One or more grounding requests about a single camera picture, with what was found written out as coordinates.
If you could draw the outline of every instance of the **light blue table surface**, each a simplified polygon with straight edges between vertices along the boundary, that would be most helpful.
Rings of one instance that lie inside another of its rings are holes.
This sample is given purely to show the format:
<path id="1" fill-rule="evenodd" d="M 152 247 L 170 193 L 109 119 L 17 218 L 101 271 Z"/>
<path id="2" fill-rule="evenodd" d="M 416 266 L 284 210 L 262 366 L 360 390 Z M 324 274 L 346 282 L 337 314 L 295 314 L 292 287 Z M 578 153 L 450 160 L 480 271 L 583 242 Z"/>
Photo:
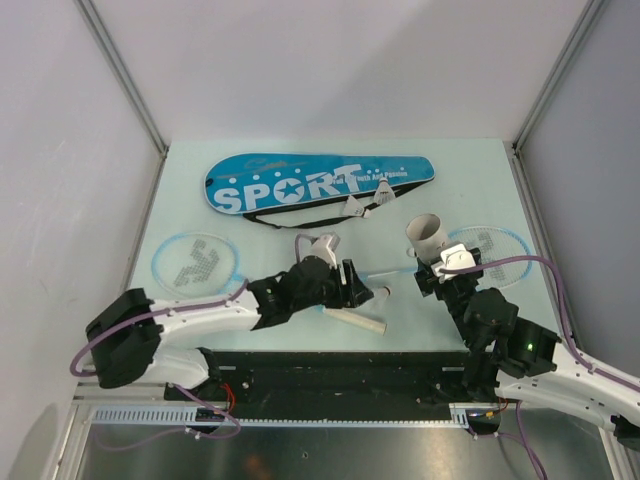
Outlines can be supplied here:
<path id="1" fill-rule="evenodd" d="M 231 241 L 239 251 L 239 271 L 250 280 L 288 270 L 294 263 L 297 231 L 276 230 L 242 217 L 218 213 L 207 203 L 204 177 L 215 163 L 248 152 L 336 153 L 351 155 L 423 155 L 435 179 L 375 210 L 369 219 L 352 219 L 326 230 L 337 232 L 339 258 L 351 258 L 358 271 L 415 265 L 407 256 L 405 228 L 422 213 L 435 213 L 453 231 L 493 225 L 533 242 L 502 141 L 497 139 L 374 140 L 224 140 L 171 145 L 131 281 L 150 298 L 172 298 L 154 280 L 151 260 L 160 244 L 183 232 L 209 232 Z M 339 215 L 342 203 L 271 215 L 269 221 L 296 224 Z M 318 234 L 323 230 L 314 230 Z M 223 332 L 193 339 L 188 346 L 243 351 L 446 351 L 464 350 L 444 304 L 423 298 L 412 275 L 372 280 L 389 285 L 392 295 L 377 318 L 387 323 L 384 336 L 310 309 L 284 325 L 256 332 Z M 504 290 L 520 307 L 520 316 L 557 331 L 556 319 L 540 267 Z"/>

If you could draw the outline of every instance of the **badminton racket logo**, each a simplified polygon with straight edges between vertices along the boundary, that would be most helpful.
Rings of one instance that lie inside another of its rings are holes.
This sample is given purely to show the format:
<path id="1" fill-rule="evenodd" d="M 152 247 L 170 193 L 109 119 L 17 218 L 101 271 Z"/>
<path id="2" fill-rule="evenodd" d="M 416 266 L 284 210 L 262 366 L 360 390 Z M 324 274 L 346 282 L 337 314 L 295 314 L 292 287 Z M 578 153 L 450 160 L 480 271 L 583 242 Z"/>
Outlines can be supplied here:
<path id="1" fill-rule="evenodd" d="M 178 276 L 173 281 L 174 287 L 184 287 L 189 282 L 202 283 L 209 280 L 211 273 L 218 265 L 220 256 L 215 249 L 209 250 L 208 254 L 204 253 L 204 249 L 207 246 L 206 242 L 201 239 L 197 239 L 193 242 L 193 250 L 191 250 L 191 258 L 196 263 L 183 267 L 178 273 Z"/>
<path id="2" fill-rule="evenodd" d="M 482 261 L 484 263 L 491 263 L 499 260 L 491 255 L 493 247 L 495 246 L 491 234 L 488 232 L 478 233 L 478 243 L 480 251 L 482 252 Z M 504 282 L 507 279 L 507 275 L 504 273 L 504 268 L 502 267 L 489 268 L 486 273 L 488 273 L 489 276 L 497 282 Z"/>

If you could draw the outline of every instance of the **white cylinder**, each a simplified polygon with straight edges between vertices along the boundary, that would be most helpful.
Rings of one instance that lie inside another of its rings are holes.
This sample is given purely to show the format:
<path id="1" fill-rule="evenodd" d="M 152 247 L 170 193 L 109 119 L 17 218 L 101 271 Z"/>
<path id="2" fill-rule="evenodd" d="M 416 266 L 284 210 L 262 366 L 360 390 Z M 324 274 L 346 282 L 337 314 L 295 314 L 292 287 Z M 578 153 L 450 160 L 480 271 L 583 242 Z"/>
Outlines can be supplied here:
<path id="1" fill-rule="evenodd" d="M 387 325 L 385 323 L 355 313 L 350 308 L 323 308 L 322 311 L 325 315 L 350 323 L 356 327 L 364 328 L 378 335 L 384 335 L 384 332 L 387 331 Z"/>
<path id="2" fill-rule="evenodd" d="M 407 237 L 416 256 L 427 263 L 440 255 L 440 249 L 449 243 L 449 235 L 442 227 L 440 217 L 426 213 L 414 218 L 407 226 Z"/>

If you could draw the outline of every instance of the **purple cable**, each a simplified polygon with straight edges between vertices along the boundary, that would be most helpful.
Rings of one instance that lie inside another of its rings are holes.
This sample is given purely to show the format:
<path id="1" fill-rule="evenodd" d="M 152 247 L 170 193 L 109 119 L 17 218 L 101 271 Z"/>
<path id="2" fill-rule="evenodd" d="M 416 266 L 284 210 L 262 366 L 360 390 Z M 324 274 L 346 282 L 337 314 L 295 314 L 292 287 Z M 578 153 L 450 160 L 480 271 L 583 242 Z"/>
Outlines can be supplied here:
<path id="1" fill-rule="evenodd" d="M 520 431 L 520 437 L 522 438 L 522 446 L 527 451 L 527 454 L 531 459 L 531 463 L 535 465 L 535 459 L 537 458 L 537 455 L 531 448 L 531 445 L 529 445 L 527 434 L 524 431 L 524 424 L 522 423 L 522 414 L 520 413 L 521 405 L 522 405 L 522 402 L 518 402 L 516 404 L 516 421 L 518 423 L 518 430 Z M 544 470 L 544 468 L 542 468 L 542 465 L 540 465 L 540 467 L 541 467 L 541 471 L 538 472 L 538 477 L 541 478 L 542 480 L 547 480 L 547 472 Z"/>
<path id="2" fill-rule="evenodd" d="M 300 239 L 309 240 L 311 243 L 315 242 L 318 237 L 314 237 L 312 235 L 307 235 L 306 233 L 299 233 L 296 235 L 296 239 L 294 240 L 294 250 L 296 252 L 296 263 L 300 263 Z"/>
<path id="3" fill-rule="evenodd" d="M 556 294 L 558 296 L 558 307 L 560 311 L 560 328 L 562 329 L 562 334 L 564 335 L 565 341 L 567 342 L 567 347 L 569 347 L 571 356 L 576 360 L 576 362 L 580 363 L 583 367 L 585 367 L 590 372 L 596 373 L 602 377 L 605 377 L 611 380 L 612 382 L 615 382 L 619 385 L 623 385 L 627 388 L 630 388 L 631 390 L 634 390 L 640 393 L 640 385 L 636 385 L 635 383 L 629 382 L 623 378 L 619 378 L 618 376 L 612 373 L 609 373 L 605 370 L 602 370 L 600 368 L 594 369 L 593 364 L 586 361 L 580 355 L 580 352 L 578 352 L 578 349 L 576 347 L 575 341 L 573 340 L 573 333 L 571 332 L 571 327 L 569 325 L 569 313 L 567 312 L 567 307 L 565 304 L 565 301 L 566 301 L 565 288 L 562 283 L 562 277 L 560 276 L 560 270 L 558 270 L 558 267 L 556 267 L 556 265 L 550 260 L 547 260 L 544 257 L 539 257 L 537 255 L 518 255 L 515 257 L 503 258 L 502 260 L 496 260 L 495 262 L 489 262 L 482 265 L 477 265 L 475 267 L 462 268 L 459 270 L 442 269 L 440 271 L 442 273 L 458 273 L 458 274 L 475 273 L 481 270 L 486 270 L 488 268 L 499 267 L 507 263 L 531 262 L 531 261 L 546 265 L 553 273 L 553 278 L 556 283 Z"/>
<path id="4" fill-rule="evenodd" d="M 473 428 L 471 428 L 471 426 L 469 426 L 469 433 L 471 433 L 471 435 L 473 435 L 474 438 L 484 438 L 484 439 L 506 438 L 507 440 L 511 440 L 520 444 L 520 446 L 524 447 L 525 449 L 527 448 L 521 438 L 515 435 L 512 435 L 510 433 L 497 432 L 495 434 L 490 433 L 488 435 L 478 435 L 476 432 L 473 431 Z M 536 471 L 536 475 L 538 476 L 539 479 L 548 480 L 547 471 L 544 469 L 544 466 L 542 465 L 542 461 L 540 460 L 538 455 L 536 455 L 536 452 L 531 450 L 531 453 L 533 454 L 533 457 L 529 457 L 529 458 L 531 459 L 531 463 L 533 464 L 533 469 Z"/>
<path id="5" fill-rule="evenodd" d="M 153 317 L 155 317 L 157 315 L 167 315 L 172 310 L 175 311 L 175 312 L 189 312 L 189 311 L 195 311 L 195 310 L 206 309 L 206 308 L 220 307 L 222 305 L 225 305 L 227 302 L 232 302 L 232 301 L 236 300 L 240 295 L 242 295 L 242 292 L 244 292 L 245 289 L 247 288 L 247 284 L 248 284 L 248 281 L 245 280 L 244 283 L 240 286 L 240 288 L 238 288 L 238 290 L 236 290 L 234 293 L 232 293 L 228 298 L 225 298 L 224 300 L 218 300 L 216 302 L 210 302 L 210 303 L 200 303 L 200 304 L 197 304 L 197 305 L 185 305 L 185 306 L 182 306 L 182 307 L 163 308 L 162 310 L 156 310 L 154 312 L 143 313 L 143 314 L 140 314 L 140 315 L 136 315 L 135 317 L 132 317 L 132 318 L 130 318 L 128 320 L 125 320 L 124 322 L 119 323 L 118 325 L 115 325 L 115 326 L 105 330 L 100 335 L 98 335 L 96 338 L 94 338 L 89 343 L 87 343 L 83 348 L 81 348 L 80 351 L 73 357 L 73 360 L 71 360 L 71 365 L 69 366 L 69 370 L 71 371 L 71 375 L 73 375 L 75 377 L 83 377 L 83 378 L 84 377 L 95 376 L 96 372 L 85 372 L 83 370 L 78 370 L 78 365 L 79 365 L 80 361 L 82 360 L 82 357 L 84 357 L 87 353 L 89 353 L 93 347 L 95 347 L 96 345 L 100 344 L 101 342 L 103 342 L 105 339 L 107 339 L 108 337 L 110 337 L 114 333 L 117 333 L 120 330 L 122 330 L 124 328 L 127 328 L 127 327 L 130 327 L 131 325 L 134 325 L 134 324 L 136 324 L 138 322 L 141 322 L 143 320 L 148 320 L 150 318 L 153 318 Z M 212 435 L 212 434 L 208 434 L 208 433 L 197 432 L 195 434 L 196 437 L 198 437 L 198 438 L 199 437 L 204 437 L 204 438 L 210 438 L 210 439 L 225 439 L 225 438 L 235 437 L 238 433 L 240 433 L 240 430 L 242 429 L 242 426 L 240 425 L 240 422 L 238 422 L 238 420 L 236 420 L 230 414 L 228 414 L 227 412 L 225 412 L 223 410 L 217 409 L 216 407 L 214 407 L 210 403 L 207 403 L 207 402 L 205 402 L 203 400 L 200 400 L 199 398 L 194 396 L 191 392 L 189 392 L 187 389 L 181 387 L 180 385 L 174 385 L 174 386 L 184 396 L 186 396 L 190 400 L 192 400 L 192 401 L 194 401 L 196 403 L 199 403 L 200 405 L 202 405 L 203 407 L 213 411 L 217 415 L 222 415 L 226 420 L 230 421 L 231 423 L 233 423 L 236 426 L 236 429 L 233 432 L 227 433 L 227 434 L 224 434 L 224 435 Z M 149 438 L 141 440 L 140 442 L 136 442 L 136 443 L 134 443 L 132 445 L 127 445 L 127 446 L 124 446 L 124 447 L 111 447 L 109 445 L 105 445 L 100 441 L 100 438 L 95 433 L 93 434 L 93 439 L 98 444 L 98 446 L 103 450 L 106 450 L 108 452 L 124 452 L 124 451 L 127 451 L 127 450 L 133 450 L 135 448 L 142 447 L 143 445 L 146 445 L 146 444 L 148 444 L 150 442 L 153 442 L 154 440 L 157 440 L 160 437 L 164 437 L 165 435 L 171 435 L 173 433 L 184 432 L 184 431 L 185 431 L 184 428 L 170 428 L 168 430 L 163 430 L 162 432 L 158 432 L 158 433 L 156 433 L 155 435 L 152 435 Z"/>
<path id="6" fill-rule="evenodd" d="M 232 417 L 230 414 L 228 414 L 224 410 L 219 410 L 216 407 L 214 407 L 213 405 L 211 405 L 210 403 L 207 403 L 204 400 L 200 400 L 198 397 L 196 397 L 194 394 L 192 394 L 189 390 L 187 390 L 186 388 L 181 387 L 180 385 L 174 385 L 174 387 L 176 387 L 180 391 L 180 393 L 182 393 L 185 397 L 190 399 L 192 402 L 199 403 L 204 408 L 206 408 L 208 410 L 211 410 L 216 415 L 222 415 L 226 420 L 228 420 L 231 423 L 233 423 L 235 425 L 235 427 L 236 427 L 233 432 L 225 433 L 224 435 L 214 435 L 214 434 L 202 433 L 202 432 L 198 432 L 198 433 L 196 433 L 196 435 L 199 435 L 199 436 L 204 437 L 204 438 L 211 438 L 211 439 L 214 439 L 214 440 L 215 439 L 222 440 L 223 438 L 235 437 L 237 434 L 240 433 L 240 430 L 242 430 L 242 425 L 240 425 L 240 422 L 235 417 Z"/>
<path id="7" fill-rule="evenodd" d="M 131 445 L 126 445 L 124 447 L 112 447 L 110 445 L 105 445 L 104 443 L 102 443 L 102 440 L 100 440 L 100 437 L 95 432 L 91 434 L 91 438 L 93 439 L 94 442 L 96 442 L 96 444 L 98 445 L 98 447 L 100 447 L 101 450 L 105 450 L 107 452 L 126 452 L 127 450 L 133 450 L 138 447 L 142 447 L 148 443 L 153 442 L 154 440 L 157 440 L 160 437 L 164 437 L 165 435 L 172 435 L 178 432 L 184 433 L 185 429 L 180 427 L 180 428 L 170 428 L 168 430 L 163 430 L 162 432 L 156 433 L 155 435 L 152 435 L 149 438 L 145 438 L 144 440 L 141 440 L 136 443 L 132 443 Z"/>
<path id="8" fill-rule="evenodd" d="M 148 443 L 151 443 L 151 442 L 157 440 L 158 438 L 164 437 L 165 435 L 172 435 L 174 433 L 179 433 L 179 432 L 184 432 L 184 433 L 195 432 L 194 433 L 195 437 L 198 437 L 198 438 L 199 437 L 204 437 L 204 438 L 208 438 L 208 439 L 212 439 L 212 440 L 222 440 L 222 439 L 225 439 L 225 438 L 231 438 L 231 437 L 235 437 L 236 435 L 238 435 L 240 433 L 240 430 L 242 430 L 242 426 L 240 425 L 240 422 L 235 417 L 231 416 L 230 414 L 228 414 L 224 410 L 217 409 L 216 407 L 214 407 L 210 403 L 205 402 L 204 400 L 200 400 L 199 398 L 194 396 L 189 390 L 181 387 L 180 385 L 174 385 L 174 386 L 185 397 L 189 398 L 190 400 L 192 400 L 192 401 L 194 401 L 196 403 L 199 403 L 203 407 L 205 407 L 208 410 L 211 410 L 212 412 L 214 412 L 216 415 L 222 415 L 226 420 L 230 421 L 231 423 L 233 423 L 235 425 L 235 427 L 236 427 L 235 430 L 233 432 L 231 432 L 231 433 L 226 433 L 224 435 L 214 435 L 214 434 L 210 434 L 210 433 L 203 433 L 203 432 L 198 432 L 198 431 L 190 431 L 190 430 L 188 430 L 188 427 L 170 428 L 170 429 L 158 432 L 155 435 L 152 435 L 152 436 L 150 436 L 148 438 L 145 438 L 144 440 L 141 440 L 141 441 L 136 442 L 136 443 L 132 443 L 131 445 L 126 445 L 124 447 L 112 447 L 110 445 L 105 445 L 100 440 L 100 437 L 98 436 L 98 434 L 93 432 L 92 438 L 96 442 L 98 447 L 100 447 L 102 450 L 105 450 L 107 452 L 126 452 L 127 450 L 134 450 L 134 449 L 136 449 L 138 447 L 142 447 L 144 445 L 147 445 Z"/>
<path id="9" fill-rule="evenodd" d="M 78 365 L 80 364 L 82 357 L 84 357 L 87 353 L 89 353 L 93 347 L 102 343 L 105 339 L 109 338 L 114 333 L 117 333 L 120 330 L 130 327 L 131 325 L 134 325 L 143 320 L 148 320 L 155 316 L 168 315 L 171 311 L 189 312 L 189 311 L 200 310 L 205 308 L 220 307 L 222 305 L 225 305 L 227 302 L 234 301 L 240 295 L 242 295 L 242 292 L 244 292 L 245 289 L 247 288 L 247 284 L 248 284 L 248 281 L 245 280 L 243 284 L 240 285 L 240 288 L 238 288 L 238 290 L 236 290 L 234 293 L 232 293 L 228 298 L 225 298 L 224 300 L 218 300 L 216 302 L 210 302 L 210 303 L 200 303 L 198 305 L 185 305 L 182 307 L 173 307 L 173 308 L 167 307 L 161 310 L 156 310 L 154 312 L 147 312 L 147 313 L 142 313 L 140 315 L 136 315 L 135 317 L 131 317 L 122 323 L 114 325 L 113 327 L 105 330 L 96 338 L 91 340 L 84 347 L 82 347 L 78 353 L 76 353 L 76 355 L 71 360 L 71 365 L 69 365 L 69 371 L 71 372 L 71 375 L 73 375 L 74 377 L 82 377 L 82 378 L 95 376 L 96 372 L 85 372 L 83 370 L 79 370 Z"/>

